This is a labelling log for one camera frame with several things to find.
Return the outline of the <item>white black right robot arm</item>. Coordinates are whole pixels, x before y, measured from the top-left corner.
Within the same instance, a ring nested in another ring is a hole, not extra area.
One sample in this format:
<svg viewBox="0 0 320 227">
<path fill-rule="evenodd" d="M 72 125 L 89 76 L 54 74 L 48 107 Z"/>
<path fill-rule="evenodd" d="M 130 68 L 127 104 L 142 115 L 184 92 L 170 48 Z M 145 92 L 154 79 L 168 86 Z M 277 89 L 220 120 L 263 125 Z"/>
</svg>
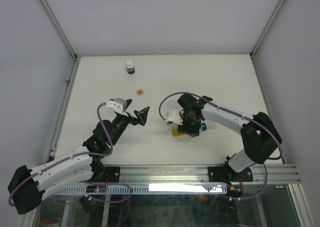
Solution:
<svg viewBox="0 0 320 227">
<path fill-rule="evenodd" d="M 246 116 L 218 105 L 212 98 L 196 98 L 189 93 L 179 97 L 177 103 L 182 108 L 178 132 L 197 137 L 202 122 L 212 121 L 239 134 L 243 149 L 226 157 L 222 169 L 214 177 L 226 184 L 241 176 L 242 171 L 255 164 L 264 164 L 276 149 L 280 149 L 282 138 L 269 116 L 264 112 Z"/>
</svg>

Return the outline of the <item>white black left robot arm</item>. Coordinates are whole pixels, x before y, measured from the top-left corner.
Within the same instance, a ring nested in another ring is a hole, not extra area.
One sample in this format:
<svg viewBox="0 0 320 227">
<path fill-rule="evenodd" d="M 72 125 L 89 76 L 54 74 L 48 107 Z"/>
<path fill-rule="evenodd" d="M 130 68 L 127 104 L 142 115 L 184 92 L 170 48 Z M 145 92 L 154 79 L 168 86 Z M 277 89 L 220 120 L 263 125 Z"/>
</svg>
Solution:
<svg viewBox="0 0 320 227">
<path fill-rule="evenodd" d="M 127 112 L 131 99 L 115 98 L 97 107 L 98 123 L 92 135 L 72 152 L 51 162 L 18 167 L 8 184 L 8 204 L 18 214 L 36 209 L 51 194 L 74 183 L 100 181 L 105 175 L 101 160 L 112 154 L 128 127 L 144 126 L 150 107 Z"/>
</svg>

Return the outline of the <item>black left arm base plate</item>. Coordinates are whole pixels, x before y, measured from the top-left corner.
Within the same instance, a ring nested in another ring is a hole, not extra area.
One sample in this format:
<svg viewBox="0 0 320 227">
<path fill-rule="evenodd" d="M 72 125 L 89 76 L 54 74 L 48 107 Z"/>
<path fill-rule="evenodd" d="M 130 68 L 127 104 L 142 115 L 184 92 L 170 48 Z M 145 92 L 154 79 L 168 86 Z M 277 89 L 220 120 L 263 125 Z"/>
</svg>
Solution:
<svg viewBox="0 0 320 227">
<path fill-rule="evenodd" d="M 120 181 L 121 168 L 119 166 L 106 166 L 100 177 L 103 183 L 118 183 Z"/>
</svg>

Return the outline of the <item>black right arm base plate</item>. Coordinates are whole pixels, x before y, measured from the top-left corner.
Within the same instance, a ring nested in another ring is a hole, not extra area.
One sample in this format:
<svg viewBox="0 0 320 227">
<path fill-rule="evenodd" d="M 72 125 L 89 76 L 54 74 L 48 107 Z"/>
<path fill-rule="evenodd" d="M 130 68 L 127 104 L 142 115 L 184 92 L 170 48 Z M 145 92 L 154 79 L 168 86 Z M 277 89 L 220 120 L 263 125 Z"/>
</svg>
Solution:
<svg viewBox="0 0 320 227">
<path fill-rule="evenodd" d="M 233 182 L 253 182 L 252 170 L 247 167 L 241 172 L 235 172 L 224 166 L 209 166 L 207 168 L 209 182 L 222 182 L 230 185 Z"/>
</svg>

